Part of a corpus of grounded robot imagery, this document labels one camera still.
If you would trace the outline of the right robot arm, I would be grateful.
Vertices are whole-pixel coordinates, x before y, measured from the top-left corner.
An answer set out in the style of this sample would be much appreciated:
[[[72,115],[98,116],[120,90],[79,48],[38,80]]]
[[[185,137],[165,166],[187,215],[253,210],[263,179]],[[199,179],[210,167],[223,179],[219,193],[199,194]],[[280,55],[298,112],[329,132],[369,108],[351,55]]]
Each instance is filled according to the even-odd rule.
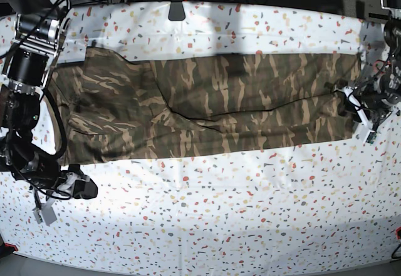
[[[66,151],[67,138],[48,90],[70,23],[70,0],[8,2],[16,20],[11,47],[1,56],[6,77],[1,86],[1,126],[8,131],[1,138],[1,170],[27,182],[35,197],[45,195],[45,203],[35,202],[37,212],[56,200],[95,198],[97,186],[78,165],[62,170],[58,163]],[[61,146],[53,154],[33,144],[32,131],[38,124],[43,99],[48,100],[60,127]]]

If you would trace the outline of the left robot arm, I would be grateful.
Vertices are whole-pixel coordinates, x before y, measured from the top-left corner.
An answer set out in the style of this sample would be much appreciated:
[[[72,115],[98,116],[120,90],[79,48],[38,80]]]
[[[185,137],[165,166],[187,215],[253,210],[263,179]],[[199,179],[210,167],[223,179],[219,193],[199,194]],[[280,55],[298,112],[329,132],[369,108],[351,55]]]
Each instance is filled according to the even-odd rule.
[[[384,60],[373,64],[373,74],[354,83],[339,81],[333,91],[345,95],[345,110],[354,115],[360,134],[372,143],[380,127],[393,115],[400,115],[400,0],[380,0],[388,11],[383,38],[389,47]]]

